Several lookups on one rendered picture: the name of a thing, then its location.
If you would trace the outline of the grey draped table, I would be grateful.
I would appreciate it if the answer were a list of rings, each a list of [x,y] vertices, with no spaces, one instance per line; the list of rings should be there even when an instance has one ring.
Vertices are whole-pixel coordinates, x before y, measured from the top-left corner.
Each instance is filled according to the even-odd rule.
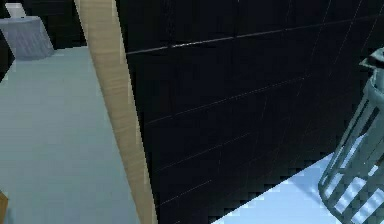
[[[16,60],[40,60],[54,54],[44,23],[38,16],[0,19],[0,30]]]

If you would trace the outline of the tan wooden door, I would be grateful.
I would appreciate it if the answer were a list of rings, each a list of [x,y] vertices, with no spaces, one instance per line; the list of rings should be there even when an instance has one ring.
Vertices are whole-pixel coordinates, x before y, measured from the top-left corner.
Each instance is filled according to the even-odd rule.
[[[116,0],[73,0],[141,224],[158,224]]]

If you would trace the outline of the grey slatted bin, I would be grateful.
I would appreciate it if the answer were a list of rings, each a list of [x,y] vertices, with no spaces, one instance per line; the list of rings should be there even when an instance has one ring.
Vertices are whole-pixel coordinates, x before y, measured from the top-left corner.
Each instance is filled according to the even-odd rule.
[[[371,77],[318,191],[341,224],[384,224],[384,47],[360,65]]]

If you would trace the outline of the white box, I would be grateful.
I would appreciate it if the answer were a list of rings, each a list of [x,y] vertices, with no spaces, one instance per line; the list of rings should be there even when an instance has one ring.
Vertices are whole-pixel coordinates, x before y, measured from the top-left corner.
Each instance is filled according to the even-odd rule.
[[[26,16],[25,10],[21,3],[6,3],[5,8],[11,18],[23,18]]]

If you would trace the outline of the brown wooden furniture corner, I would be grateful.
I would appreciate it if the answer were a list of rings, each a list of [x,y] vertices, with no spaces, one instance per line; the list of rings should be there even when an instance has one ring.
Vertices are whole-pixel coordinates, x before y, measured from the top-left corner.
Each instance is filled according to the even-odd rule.
[[[8,197],[2,191],[0,191],[0,224],[4,223],[7,208],[8,208]]]

